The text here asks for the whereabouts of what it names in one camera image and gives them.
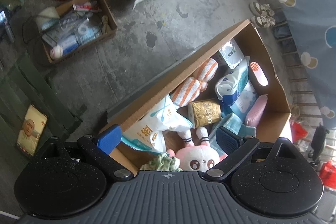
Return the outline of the pink knitted sponge cloth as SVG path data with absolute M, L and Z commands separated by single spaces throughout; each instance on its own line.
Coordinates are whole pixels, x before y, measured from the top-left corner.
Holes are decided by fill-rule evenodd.
M 257 127 L 268 102 L 268 96 L 263 94 L 258 97 L 245 118 L 245 125 Z

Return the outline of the teal checked towel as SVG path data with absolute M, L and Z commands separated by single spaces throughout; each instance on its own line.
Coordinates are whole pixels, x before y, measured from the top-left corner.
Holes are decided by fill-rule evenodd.
M 230 130 L 232 133 L 240 136 L 253 136 L 256 137 L 256 128 L 251 126 L 246 126 L 242 120 L 234 113 L 228 114 L 222 118 L 218 123 L 214 124 L 209 135 L 210 146 L 217 151 L 219 156 L 225 156 L 225 152 L 219 147 L 216 141 L 216 130 L 223 126 L 224 128 Z

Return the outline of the blue patterned bedsheet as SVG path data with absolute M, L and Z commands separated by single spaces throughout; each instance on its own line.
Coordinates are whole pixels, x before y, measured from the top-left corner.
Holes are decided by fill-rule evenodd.
M 325 127 L 335 128 L 335 0 L 278 0 Z

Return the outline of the green floral scrunchie cloth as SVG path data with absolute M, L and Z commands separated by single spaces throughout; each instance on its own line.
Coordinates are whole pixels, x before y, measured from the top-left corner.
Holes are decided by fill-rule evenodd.
M 141 166 L 140 170 L 154 170 L 161 172 L 180 172 L 182 169 L 180 160 L 175 156 L 171 157 L 167 153 L 161 153 L 148 163 Z

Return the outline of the phone with video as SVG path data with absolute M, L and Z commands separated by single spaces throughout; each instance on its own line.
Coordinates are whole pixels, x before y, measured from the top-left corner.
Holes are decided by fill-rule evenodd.
M 47 116 L 34 105 L 28 107 L 16 142 L 18 149 L 27 157 L 34 156 L 47 121 Z

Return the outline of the small cardboard box of items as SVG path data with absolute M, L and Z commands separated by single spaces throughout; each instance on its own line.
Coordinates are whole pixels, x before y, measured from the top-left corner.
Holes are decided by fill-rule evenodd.
M 35 17 L 47 64 L 55 65 L 116 35 L 106 0 L 72 0 Z

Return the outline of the blue white wipes pack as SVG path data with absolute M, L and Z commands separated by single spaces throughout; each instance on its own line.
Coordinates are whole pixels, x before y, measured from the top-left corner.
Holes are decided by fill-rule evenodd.
M 239 65 L 230 69 L 215 85 L 215 93 L 224 106 L 232 106 L 249 80 L 249 60 L 246 56 Z

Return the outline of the pink plush toy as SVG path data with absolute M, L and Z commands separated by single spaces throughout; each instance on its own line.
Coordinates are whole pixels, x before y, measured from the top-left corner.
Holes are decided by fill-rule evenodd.
M 219 155 L 218 152 L 210 146 L 209 134 L 205 127 L 196 129 L 196 135 L 200 140 L 200 145 L 194 145 L 191 130 L 178 132 L 185 146 L 174 152 L 168 149 L 169 157 L 179 159 L 181 170 L 205 172 L 227 157 L 227 154 Z

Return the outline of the red plastic bag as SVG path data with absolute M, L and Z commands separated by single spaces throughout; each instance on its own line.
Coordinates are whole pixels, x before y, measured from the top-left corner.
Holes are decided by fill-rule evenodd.
M 293 143 L 300 138 L 306 136 L 311 137 L 316 128 L 317 127 L 310 126 L 306 121 L 290 122 Z M 335 147 L 335 133 L 331 130 L 329 131 L 330 133 L 327 135 L 327 145 Z M 325 163 L 323 163 L 322 168 L 317 173 L 324 186 L 335 189 L 335 151 L 325 149 L 321 160 L 325 161 Z

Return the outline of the brown cardboard box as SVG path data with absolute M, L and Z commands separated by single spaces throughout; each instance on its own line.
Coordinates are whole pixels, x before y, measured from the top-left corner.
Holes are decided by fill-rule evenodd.
M 135 176 L 155 156 L 175 159 L 178 170 L 216 167 L 223 157 L 211 147 L 207 128 L 221 122 L 221 106 L 233 104 L 247 84 L 258 97 L 242 124 L 259 141 L 274 143 L 290 108 L 259 33 L 245 20 L 170 69 L 110 122 L 121 129 L 121 143 L 108 143 L 115 172 Z

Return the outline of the brown white sneaker pair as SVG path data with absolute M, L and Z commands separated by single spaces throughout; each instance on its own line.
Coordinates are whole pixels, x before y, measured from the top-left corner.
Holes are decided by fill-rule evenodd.
M 249 4 L 249 9 L 253 14 L 251 22 L 255 25 L 255 27 L 270 28 L 275 26 L 275 12 L 270 8 L 270 4 L 251 2 Z

